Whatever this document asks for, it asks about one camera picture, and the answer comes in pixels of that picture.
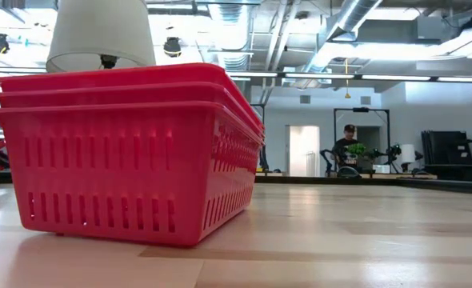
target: air vent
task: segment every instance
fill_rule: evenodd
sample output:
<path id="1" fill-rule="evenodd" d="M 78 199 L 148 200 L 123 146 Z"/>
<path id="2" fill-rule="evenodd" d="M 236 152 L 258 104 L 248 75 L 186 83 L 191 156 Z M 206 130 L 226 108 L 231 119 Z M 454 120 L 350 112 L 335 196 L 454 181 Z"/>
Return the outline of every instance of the air vent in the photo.
<path id="1" fill-rule="evenodd" d="M 361 105 L 371 105 L 371 96 L 361 96 Z"/>
<path id="2" fill-rule="evenodd" d="M 300 95 L 300 104 L 310 104 L 310 95 Z"/>

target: red plastic basket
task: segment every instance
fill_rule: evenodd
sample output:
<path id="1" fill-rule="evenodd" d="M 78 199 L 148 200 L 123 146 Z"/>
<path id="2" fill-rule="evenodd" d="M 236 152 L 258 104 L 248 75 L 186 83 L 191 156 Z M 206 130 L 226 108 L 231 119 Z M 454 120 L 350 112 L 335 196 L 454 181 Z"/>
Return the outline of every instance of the red plastic basket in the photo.
<path id="1" fill-rule="evenodd" d="M 14 92 L 176 82 L 210 82 L 225 87 L 245 112 L 252 117 L 254 123 L 263 129 L 264 125 L 261 120 L 224 69 L 207 63 L 4 77 L 0 78 L 0 87 L 3 92 Z"/>
<path id="2" fill-rule="evenodd" d="M 255 124 L 252 117 L 244 111 L 243 107 L 224 87 L 207 82 L 0 93 L 2 108 L 184 102 L 192 100 L 223 104 L 232 113 L 240 117 L 253 132 L 260 136 L 263 134 L 262 128 Z"/>
<path id="3" fill-rule="evenodd" d="M 0 109 L 22 224 L 192 246 L 250 202 L 262 140 L 212 102 Z"/>

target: green plant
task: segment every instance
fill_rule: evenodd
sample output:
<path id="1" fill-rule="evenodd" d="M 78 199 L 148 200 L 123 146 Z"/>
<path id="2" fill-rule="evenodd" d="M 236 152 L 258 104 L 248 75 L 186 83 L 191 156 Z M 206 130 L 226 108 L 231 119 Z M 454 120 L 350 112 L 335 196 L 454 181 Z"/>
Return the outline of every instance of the green plant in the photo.
<path id="1" fill-rule="evenodd" d="M 364 152 L 366 152 L 366 147 L 361 143 L 350 145 L 346 149 L 348 153 L 355 154 L 357 156 L 361 156 L 364 154 Z"/>

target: baseball cap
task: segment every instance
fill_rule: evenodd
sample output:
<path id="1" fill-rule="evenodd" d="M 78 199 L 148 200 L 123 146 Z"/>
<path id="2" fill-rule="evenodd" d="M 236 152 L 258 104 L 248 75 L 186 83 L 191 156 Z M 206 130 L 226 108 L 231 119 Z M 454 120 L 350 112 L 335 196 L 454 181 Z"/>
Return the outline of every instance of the baseball cap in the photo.
<path id="1" fill-rule="evenodd" d="M 349 124 L 345 126 L 345 131 L 347 132 L 355 132 L 355 126 Z"/>

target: man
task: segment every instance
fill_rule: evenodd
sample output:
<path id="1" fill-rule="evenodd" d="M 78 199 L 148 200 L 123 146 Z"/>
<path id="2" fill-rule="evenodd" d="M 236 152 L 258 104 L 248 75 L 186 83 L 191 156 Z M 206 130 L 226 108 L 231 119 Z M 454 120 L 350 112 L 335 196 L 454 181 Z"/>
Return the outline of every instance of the man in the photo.
<path id="1" fill-rule="evenodd" d="M 356 167 L 357 157 L 345 151 L 345 148 L 347 148 L 348 146 L 358 143 L 358 141 L 354 139 L 355 126 L 351 124 L 346 125 L 344 129 L 344 134 L 345 137 L 336 141 L 334 147 L 332 148 L 332 151 L 336 155 L 341 155 L 341 157 L 337 156 L 338 166 Z"/>

